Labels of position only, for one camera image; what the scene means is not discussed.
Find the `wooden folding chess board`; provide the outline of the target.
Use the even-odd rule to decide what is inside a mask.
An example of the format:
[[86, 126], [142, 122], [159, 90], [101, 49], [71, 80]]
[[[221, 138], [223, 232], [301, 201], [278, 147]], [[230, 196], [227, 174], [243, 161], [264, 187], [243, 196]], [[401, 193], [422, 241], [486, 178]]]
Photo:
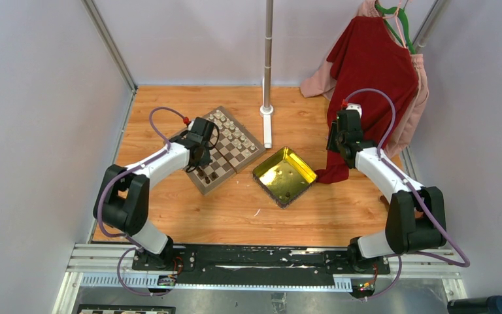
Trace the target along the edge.
[[[214, 132], [211, 137], [212, 143], [216, 143], [210, 151], [212, 162], [188, 173], [188, 177], [200, 193], [207, 195], [264, 155], [266, 148], [223, 106], [203, 115], [203, 118], [214, 122], [220, 134]], [[216, 179], [210, 177], [213, 172], [218, 176]], [[210, 179], [209, 184], [205, 182], [205, 177]]]

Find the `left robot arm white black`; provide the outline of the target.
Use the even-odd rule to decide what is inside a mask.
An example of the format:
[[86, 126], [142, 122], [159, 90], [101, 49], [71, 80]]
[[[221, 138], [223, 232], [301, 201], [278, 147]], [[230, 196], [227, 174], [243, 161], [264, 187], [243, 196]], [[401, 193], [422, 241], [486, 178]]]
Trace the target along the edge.
[[105, 170], [93, 216], [98, 226], [118, 230], [158, 270], [175, 260], [173, 240], [150, 221], [150, 192], [178, 170], [193, 171], [211, 163], [211, 149], [219, 127], [204, 118], [185, 120], [186, 129], [165, 140], [157, 152], [129, 166], [112, 164]]

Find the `gold metal tray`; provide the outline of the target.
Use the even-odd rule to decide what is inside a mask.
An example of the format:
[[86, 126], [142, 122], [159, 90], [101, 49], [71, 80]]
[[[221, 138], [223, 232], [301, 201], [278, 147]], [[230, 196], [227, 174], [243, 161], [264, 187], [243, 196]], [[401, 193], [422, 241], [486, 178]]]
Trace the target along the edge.
[[252, 171], [255, 182], [286, 209], [316, 182], [317, 174], [294, 150], [282, 147]]

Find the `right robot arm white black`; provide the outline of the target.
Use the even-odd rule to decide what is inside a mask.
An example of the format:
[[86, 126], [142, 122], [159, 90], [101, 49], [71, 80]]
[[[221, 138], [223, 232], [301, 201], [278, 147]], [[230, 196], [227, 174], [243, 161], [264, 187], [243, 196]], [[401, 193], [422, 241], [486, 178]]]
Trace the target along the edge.
[[349, 168], [363, 173], [389, 202], [383, 231], [350, 240], [347, 264], [352, 271], [363, 273], [386, 255], [416, 253], [446, 243], [443, 193], [408, 177], [374, 141], [364, 139], [357, 110], [337, 113], [327, 149], [338, 152]]

